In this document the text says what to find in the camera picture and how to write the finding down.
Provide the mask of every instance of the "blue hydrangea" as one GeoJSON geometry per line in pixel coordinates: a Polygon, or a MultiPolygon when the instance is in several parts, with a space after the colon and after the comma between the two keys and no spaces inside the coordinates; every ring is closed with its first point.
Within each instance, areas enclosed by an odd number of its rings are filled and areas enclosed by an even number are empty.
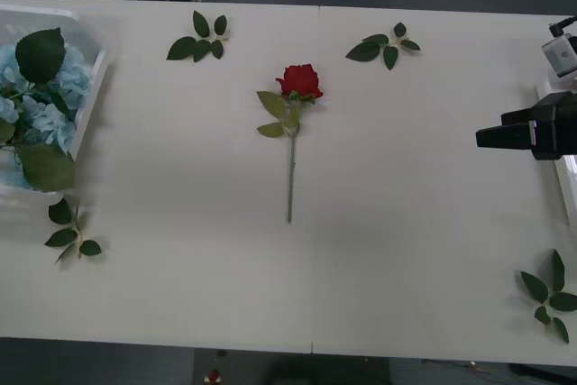
{"type": "Polygon", "coordinates": [[[24,136],[28,142],[46,144],[56,142],[64,153],[70,151],[76,128],[54,104],[38,103],[24,95],[23,107],[32,127],[24,136]]]}
{"type": "Polygon", "coordinates": [[[13,124],[18,120],[18,112],[14,109],[14,101],[0,96],[0,119],[13,124]]]}
{"type": "MultiPolygon", "coordinates": [[[[72,45],[66,45],[64,61],[50,86],[58,91],[70,110],[78,110],[90,90],[90,67],[84,61],[82,52],[72,45]]],[[[17,92],[28,88],[29,82],[20,74],[13,45],[0,47],[0,87],[14,87],[17,92]]],[[[50,102],[48,94],[40,95],[50,102]]]]}

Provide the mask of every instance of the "rose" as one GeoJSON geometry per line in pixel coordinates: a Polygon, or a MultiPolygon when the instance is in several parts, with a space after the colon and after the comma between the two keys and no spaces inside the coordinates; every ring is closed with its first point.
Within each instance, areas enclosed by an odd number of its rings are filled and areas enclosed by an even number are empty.
{"type": "Polygon", "coordinates": [[[310,64],[286,68],[284,79],[277,78],[277,81],[284,97],[291,96],[293,92],[297,92],[303,100],[317,99],[323,95],[318,89],[318,75],[310,64]]]}

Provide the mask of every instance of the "green leaf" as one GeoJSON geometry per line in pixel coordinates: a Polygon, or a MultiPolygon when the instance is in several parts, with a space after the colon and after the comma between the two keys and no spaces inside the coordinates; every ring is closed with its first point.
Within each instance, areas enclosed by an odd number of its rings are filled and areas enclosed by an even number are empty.
{"type": "Polygon", "coordinates": [[[409,50],[421,51],[421,48],[418,46],[418,44],[416,42],[412,42],[411,40],[403,40],[400,42],[400,45],[409,50]]]}
{"type": "Polygon", "coordinates": [[[389,37],[387,35],[383,35],[382,33],[378,33],[376,35],[372,35],[369,38],[365,38],[363,41],[365,42],[376,42],[377,44],[388,44],[389,37]]]}
{"type": "Polygon", "coordinates": [[[60,256],[58,256],[58,259],[54,262],[54,264],[69,257],[70,254],[74,252],[74,247],[76,247],[76,243],[71,243],[68,247],[66,247],[66,249],[60,253],[60,256]]]}
{"type": "Polygon", "coordinates": [[[50,220],[57,225],[69,225],[72,221],[72,213],[69,204],[62,198],[56,205],[48,207],[48,216],[50,220]]]}
{"type": "Polygon", "coordinates": [[[102,252],[100,249],[100,245],[96,241],[92,241],[91,239],[86,239],[80,245],[80,252],[85,256],[97,256],[102,252]]]}
{"type": "Polygon", "coordinates": [[[218,17],[215,21],[216,34],[221,36],[224,35],[224,33],[226,32],[226,25],[227,25],[226,17],[224,15],[218,17]]]}
{"type": "Polygon", "coordinates": [[[382,51],[382,57],[385,60],[385,65],[389,70],[393,69],[395,63],[398,59],[398,48],[397,47],[385,47],[382,51]]]}
{"type": "Polygon", "coordinates": [[[559,317],[554,317],[553,323],[555,325],[555,329],[557,330],[561,338],[563,338],[563,341],[569,343],[569,333],[567,332],[567,328],[565,327],[563,320],[561,320],[559,317]]]}
{"type": "Polygon", "coordinates": [[[55,78],[65,54],[60,28],[31,33],[16,44],[20,73],[32,83],[48,83],[55,78]]]}
{"type": "Polygon", "coordinates": [[[274,124],[266,124],[259,126],[257,128],[261,135],[265,137],[270,137],[271,139],[276,139],[281,135],[284,135],[285,131],[282,129],[282,124],[280,122],[275,122],[274,124]]]}
{"type": "Polygon", "coordinates": [[[195,51],[195,45],[197,45],[197,40],[192,36],[185,36],[176,40],[176,42],[172,44],[172,47],[170,47],[166,60],[183,60],[188,56],[192,56],[195,51]]]}
{"type": "Polygon", "coordinates": [[[202,38],[208,38],[210,36],[210,27],[206,22],[206,18],[198,11],[192,14],[192,23],[195,25],[195,31],[202,38]]]}
{"type": "Polygon", "coordinates": [[[361,42],[346,55],[347,59],[368,62],[379,56],[380,47],[376,42],[361,42]]]}
{"type": "Polygon", "coordinates": [[[565,265],[557,250],[553,250],[551,264],[553,265],[553,292],[560,292],[565,286],[565,265]]]}
{"type": "Polygon", "coordinates": [[[537,310],[535,310],[534,317],[543,325],[549,325],[551,323],[551,317],[547,315],[547,308],[545,306],[538,307],[537,310]]]}
{"type": "Polygon", "coordinates": [[[204,58],[210,52],[210,47],[211,44],[207,40],[200,40],[197,42],[197,45],[195,45],[195,51],[192,53],[195,62],[202,60],[202,58],[204,58]]]}
{"type": "Polygon", "coordinates": [[[50,192],[74,187],[74,161],[60,148],[35,144],[21,146],[16,152],[22,162],[24,178],[33,188],[50,192]]]}
{"type": "Polygon", "coordinates": [[[257,92],[257,95],[262,105],[264,105],[264,108],[266,108],[271,115],[277,119],[285,116],[287,110],[285,107],[285,99],[282,96],[273,92],[257,92]]]}
{"type": "Polygon", "coordinates": [[[50,239],[46,241],[44,245],[47,247],[63,247],[68,245],[69,243],[73,243],[76,241],[78,237],[78,233],[76,230],[68,228],[68,229],[61,229],[58,232],[52,234],[50,239]]]}
{"type": "Polygon", "coordinates": [[[296,101],[290,110],[290,113],[287,116],[287,120],[285,125],[287,128],[297,128],[298,127],[298,120],[300,119],[300,109],[302,107],[302,103],[300,101],[296,101]]]}
{"type": "Polygon", "coordinates": [[[213,41],[213,43],[210,44],[210,50],[212,50],[213,56],[215,56],[217,59],[223,57],[224,47],[219,40],[213,41]]]}
{"type": "Polygon", "coordinates": [[[572,293],[557,292],[549,299],[549,305],[559,311],[577,310],[577,297],[572,293]]]}
{"type": "Polygon", "coordinates": [[[547,301],[549,291],[543,281],[538,279],[536,276],[523,271],[521,271],[521,278],[523,279],[525,286],[527,286],[531,297],[533,297],[535,301],[540,302],[541,304],[547,301]]]}
{"type": "Polygon", "coordinates": [[[6,143],[14,136],[14,125],[10,125],[4,119],[0,119],[0,143],[6,143]]]}
{"type": "Polygon", "coordinates": [[[405,36],[405,33],[407,33],[407,27],[405,27],[405,24],[403,23],[397,23],[394,32],[395,36],[397,36],[397,38],[400,38],[401,36],[405,36]]]}
{"type": "Polygon", "coordinates": [[[71,122],[74,122],[75,114],[69,110],[69,107],[64,102],[62,95],[50,86],[39,87],[42,92],[47,92],[50,95],[50,100],[59,109],[59,111],[71,122]]]}

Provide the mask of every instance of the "rose petal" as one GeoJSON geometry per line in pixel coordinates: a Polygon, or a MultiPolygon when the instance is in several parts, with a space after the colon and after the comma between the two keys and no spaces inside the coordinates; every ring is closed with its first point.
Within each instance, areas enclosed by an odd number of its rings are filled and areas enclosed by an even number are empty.
{"type": "Polygon", "coordinates": [[[277,81],[280,83],[280,91],[283,95],[288,95],[290,90],[287,88],[287,83],[282,78],[277,78],[277,81]]]}

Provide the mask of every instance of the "table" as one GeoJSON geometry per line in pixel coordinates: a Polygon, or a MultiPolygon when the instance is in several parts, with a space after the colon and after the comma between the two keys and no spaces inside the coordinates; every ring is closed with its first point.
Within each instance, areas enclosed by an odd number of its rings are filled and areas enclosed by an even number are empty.
{"type": "Polygon", "coordinates": [[[516,280],[557,248],[576,287],[553,163],[474,139],[534,103],[553,18],[10,2],[89,17],[114,65],[78,155],[106,253],[62,269],[47,216],[0,214],[0,335],[577,365],[516,280]],[[224,57],[167,62],[194,9],[230,17],[224,57]],[[392,71],[344,57],[398,21],[421,56],[392,71]],[[288,144],[255,132],[270,122],[255,91],[302,63],[325,96],[303,120],[288,226],[288,144]]]}

